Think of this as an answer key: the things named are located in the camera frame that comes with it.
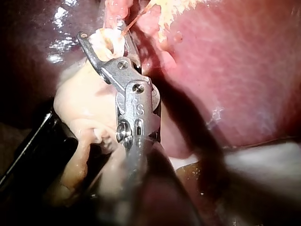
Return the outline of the right arm instrument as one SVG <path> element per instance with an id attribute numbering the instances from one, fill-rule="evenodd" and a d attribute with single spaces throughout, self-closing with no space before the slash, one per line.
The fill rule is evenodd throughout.
<path id="1" fill-rule="evenodd" d="M 108 61 L 100 74 L 117 90 L 117 141 L 129 152 L 144 149 L 146 139 L 160 129 L 160 116 L 154 113 L 159 93 L 151 79 L 138 73 L 127 57 Z"/>

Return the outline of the right arm instrument jaw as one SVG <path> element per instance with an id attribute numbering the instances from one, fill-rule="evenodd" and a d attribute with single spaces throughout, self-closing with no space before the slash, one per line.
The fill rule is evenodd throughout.
<path id="1" fill-rule="evenodd" d="M 96 70 L 96 71 L 100 71 L 101 68 L 106 64 L 105 62 L 101 61 L 97 54 L 95 53 L 92 44 L 89 41 L 89 36 L 84 33 L 83 31 L 80 31 L 77 34 L 77 39 L 79 42 L 79 45 L 81 46 L 83 52 L 85 53 L 88 61 L 90 62 L 90 64 L 92 65 L 92 67 Z"/>
<path id="2" fill-rule="evenodd" d="M 141 69 L 141 61 L 137 45 L 135 44 L 131 32 L 126 28 L 126 23 L 121 20 L 121 30 L 125 32 L 125 49 L 127 57 L 135 64 L 136 68 Z"/>

